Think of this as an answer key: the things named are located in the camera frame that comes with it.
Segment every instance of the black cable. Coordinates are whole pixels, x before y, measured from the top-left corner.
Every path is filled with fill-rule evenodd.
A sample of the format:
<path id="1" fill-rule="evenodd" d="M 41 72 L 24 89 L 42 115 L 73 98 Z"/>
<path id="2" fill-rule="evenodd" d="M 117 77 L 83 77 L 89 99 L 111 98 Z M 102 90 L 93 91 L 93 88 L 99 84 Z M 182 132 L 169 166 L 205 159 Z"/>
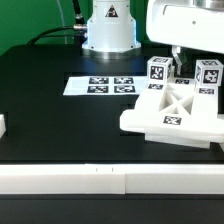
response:
<path id="1" fill-rule="evenodd" d="M 50 29 L 50 30 L 47 30 L 47 31 L 44 31 L 43 33 L 39 34 L 37 37 L 31 39 L 27 45 L 34 45 L 36 41 L 38 41 L 40 38 L 43 38 L 43 36 L 46 36 L 47 34 L 50 34 L 50 33 L 55 33 L 55 32 L 58 32 L 58 31 L 62 31 L 62 30 L 74 30 L 74 28 L 72 26 L 63 26 L 63 27 L 58 27 L 58 28 L 55 28 L 55 29 Z"/>
<path id="2" fill-rule="evenodd" d="M 36 39 L 35 41 L 32 42 L 32 44 L 30 45 L 34 45 L 38 40 L 42 39 L 42 38 L 55 38 L 55 37 L 80 37 L 80 34 L 66 34 L 66 35 L 45 35 L 45 36 L 40 36 L 38 39 Z"/>
<path id="3" fill-rule="evenodd" d="M 75 12 L 76 24 L 85 24 L 85 20 L 84 20 L 84 17 L 82 15 L 82 12 L 81 12 L 79 1 L 78 0 L 72 0 L 72 3 L 73 3 L 74 12 Z"/>
<path id="4" fill-rule="evenodd" d="M 73 0 L 72 3 L 73 3 L 75 14 L 80 14 L 81 9 L 80 9 L 80 5 L 79 5 L 79 1 L 78 0 Z"/>

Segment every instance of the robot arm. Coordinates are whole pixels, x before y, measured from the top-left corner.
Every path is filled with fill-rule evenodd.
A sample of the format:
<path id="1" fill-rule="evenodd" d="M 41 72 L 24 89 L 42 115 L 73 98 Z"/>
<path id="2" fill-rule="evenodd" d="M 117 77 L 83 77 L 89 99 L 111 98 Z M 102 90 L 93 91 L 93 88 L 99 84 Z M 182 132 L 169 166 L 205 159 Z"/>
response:
<path id="1" fill-rule="evenodd" d="M 224 0 L 150 0 L 147 35 L 173 45 L 177 74 L 182 65 L 179 47 L 224 53 Z"/>

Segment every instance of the warning label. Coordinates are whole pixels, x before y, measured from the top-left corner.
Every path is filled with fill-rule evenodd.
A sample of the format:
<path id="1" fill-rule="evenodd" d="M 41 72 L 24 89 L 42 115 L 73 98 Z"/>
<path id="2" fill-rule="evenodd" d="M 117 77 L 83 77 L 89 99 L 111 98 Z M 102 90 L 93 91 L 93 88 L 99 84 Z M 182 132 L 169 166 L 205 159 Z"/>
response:
<path id="1" fill-rule="evenodd" d="M 106 17 L 118 17 L 117 12 L 113 5 L 110 7 L 109 11 L 107 12 Z"/>

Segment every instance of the white cube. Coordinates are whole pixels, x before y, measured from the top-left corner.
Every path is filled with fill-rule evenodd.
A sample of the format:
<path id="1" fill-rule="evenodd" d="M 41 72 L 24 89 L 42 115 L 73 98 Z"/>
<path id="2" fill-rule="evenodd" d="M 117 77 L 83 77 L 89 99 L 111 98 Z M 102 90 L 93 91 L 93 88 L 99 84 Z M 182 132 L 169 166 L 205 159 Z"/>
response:
<path id="1" fill-rule="evenodd" d="M 195 80 L 200 86 L 220 86 L 223 64 L 218 60 L 197 60 Z"/>
<path id="2" fill-rule="evenodd" d="M 171 76 L 173 58 L 152 57 L 148 61 L 147 75 L 150 83 L 165 83 Z"/>

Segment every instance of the black tabletop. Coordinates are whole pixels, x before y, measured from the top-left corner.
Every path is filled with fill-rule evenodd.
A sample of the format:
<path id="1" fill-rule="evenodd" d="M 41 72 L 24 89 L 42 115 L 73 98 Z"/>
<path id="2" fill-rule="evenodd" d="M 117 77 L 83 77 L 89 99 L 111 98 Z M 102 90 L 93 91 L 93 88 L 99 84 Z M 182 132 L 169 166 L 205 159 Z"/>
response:
<path id="1" fill-rule="evenodd" d="M 0 113 L 7 132 L 0 139 L 1 164 L 41 163 L 223 163 L 210 149 L 146 142 L 124 132 L 119 117 L 138 96 L 63 96 L 69 77 L 146 75 L 147 60 L 168 56 L 149 48 L 142 56 L 100 60 L 74 46 L 17 46 L 0 57 Z M 223 99 L 220 88 L 220 112 Z"/>
<path id="2" fill-rule="evenodd" d="M 0 57 L 0 113 L 7 126 L 0 163 L 222 164 L 218 144 L 207 150 L 145 142 L 143 134 L 121 131 L 119 117 L 137 96 L 63 96 L 71 76 L 146 75 L 154 55 L 170 51 L 148 48 L 142 56 L 103 61 L 73 46 L 11 48 Z M 220 195 L 0 195 L 0 222 L 219 224 L 223 208 Z"/>

